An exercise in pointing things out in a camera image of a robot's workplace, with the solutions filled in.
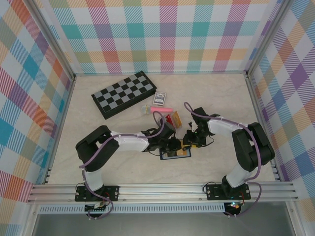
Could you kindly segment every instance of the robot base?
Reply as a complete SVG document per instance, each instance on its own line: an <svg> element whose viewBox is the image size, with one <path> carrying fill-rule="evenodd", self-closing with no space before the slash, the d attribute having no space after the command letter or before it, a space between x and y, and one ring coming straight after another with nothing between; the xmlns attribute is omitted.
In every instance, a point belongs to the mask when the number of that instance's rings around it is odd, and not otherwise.
<svg viewBox="0 0 315 236"><path fill-rule="evenodd" d="M251 199L250 189L247 184L242 184L237 187L238 191L233 194L230 198L228 198L220 184L207 184L206 185L206 193L207 200L249 200Z"/></svg>
<svg viewBox="0 0 315 236"><path fill-rule="evenodd" d="M106 198L109 198L113 202L116 202L118 201L119 186L103 185L103 187L96 190L95 193L97 193L98 195L104 196ZM103 201L103 199L97 196L94 196L89 190L86 189L85 186L78 186L76 188L74 200L76 202L102 202Z"/></svg>

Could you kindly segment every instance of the small card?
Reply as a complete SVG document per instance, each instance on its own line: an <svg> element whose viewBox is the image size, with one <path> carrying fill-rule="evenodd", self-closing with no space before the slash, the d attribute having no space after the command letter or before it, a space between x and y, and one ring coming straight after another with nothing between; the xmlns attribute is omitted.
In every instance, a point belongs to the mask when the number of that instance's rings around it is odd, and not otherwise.
<svg viewBox="0 0 315 236"><path fill-rule="evenodd" d="M164 106L165 98L166 98L165 92L156 92L153 104L158 106Z"/></svg>

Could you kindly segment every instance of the small box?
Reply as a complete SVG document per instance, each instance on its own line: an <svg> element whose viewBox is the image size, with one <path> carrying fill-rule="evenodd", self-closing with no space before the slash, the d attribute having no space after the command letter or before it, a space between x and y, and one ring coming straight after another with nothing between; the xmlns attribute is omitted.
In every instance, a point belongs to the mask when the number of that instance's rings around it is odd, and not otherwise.
<svg viewBox="0 0 315 236"><path fill-rule="evenodd" d="M165 92L156 92L153 99L153 105L164 106L165 99L166 99Z"/></svg>
<svg viewBox="0 0 315 236"><path fill-rule="evenodd" d="M183 124L182 124L181 118L179 117L179 114L178 114L177 111L174 112L174 114L172 115L172 118L173 118L173 120L174 120L175 127L176 127L177 129L181 128Z"/></svg>

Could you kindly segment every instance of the marble surface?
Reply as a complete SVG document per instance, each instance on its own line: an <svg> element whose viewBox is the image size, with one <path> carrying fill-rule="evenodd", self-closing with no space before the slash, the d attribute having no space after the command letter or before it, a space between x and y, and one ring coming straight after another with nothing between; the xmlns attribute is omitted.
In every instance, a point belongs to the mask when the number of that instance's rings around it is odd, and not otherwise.
<svg viewBox="0 0 315 236"><path fill-rule="evenodd" d="M78 77L62 131L49 184L79 183L82 164L75 145L100 125L122 133L136 133L157 127L152 115L143 115L143 105L152 105L153 96L105 120L91 94L114 84L126 75ZM190 113L183 103L193 108L202 106L208 114L242 122L256 121L243 75L149 75L158 91L167 93L165 107L177 110L183 127L176 136L182 138L189 128ZM164 160L142 152L116 152L102 168L104 183L191 183L221 182L237 163L233 141L213 136L215 142L205 148L192 149L192 157ZM262 167L257 181L274 181L270 164Z"/></svg>

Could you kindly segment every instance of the chessboard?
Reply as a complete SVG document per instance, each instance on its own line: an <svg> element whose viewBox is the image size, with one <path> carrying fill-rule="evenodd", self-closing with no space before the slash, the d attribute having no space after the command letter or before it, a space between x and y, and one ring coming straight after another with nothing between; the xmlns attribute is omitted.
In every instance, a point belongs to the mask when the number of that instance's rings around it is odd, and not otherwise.
<svg viewBox="0 0 315 236"><path fill-rule="evenodd" d="M157 87L140 71L103 90L92 98L105 119L155 94Z"/></svg>

